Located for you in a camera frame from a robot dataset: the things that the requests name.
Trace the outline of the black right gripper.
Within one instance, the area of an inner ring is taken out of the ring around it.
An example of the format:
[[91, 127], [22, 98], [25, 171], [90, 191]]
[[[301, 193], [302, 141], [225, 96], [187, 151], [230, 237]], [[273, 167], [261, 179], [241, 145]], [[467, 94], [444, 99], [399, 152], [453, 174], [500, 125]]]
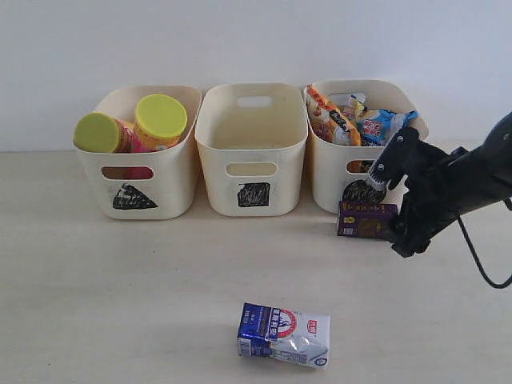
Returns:
[[431, 238], [440, 231], [432, 223], [432, 211], [446, 196], [441, 168], [467, 153], [461, 146], [448, 154], [431, 144], [419, 143], [403, 161], [400, 176], [406, 179], [408, 191], [398, 214], [390, 220], [386, 235], [392, 249], [402, 257], [425, 252]]

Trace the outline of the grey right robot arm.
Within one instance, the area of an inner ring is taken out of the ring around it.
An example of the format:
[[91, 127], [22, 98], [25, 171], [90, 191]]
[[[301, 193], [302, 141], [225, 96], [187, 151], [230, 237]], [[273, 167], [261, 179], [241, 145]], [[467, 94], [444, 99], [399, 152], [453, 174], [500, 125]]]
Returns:
[[473, 150], [447, 154], [425, 142], [398, 164], [408, 191], [390, 224], [392, 249], [404, 258], [469, 212], [511, 198], [511, 115]]

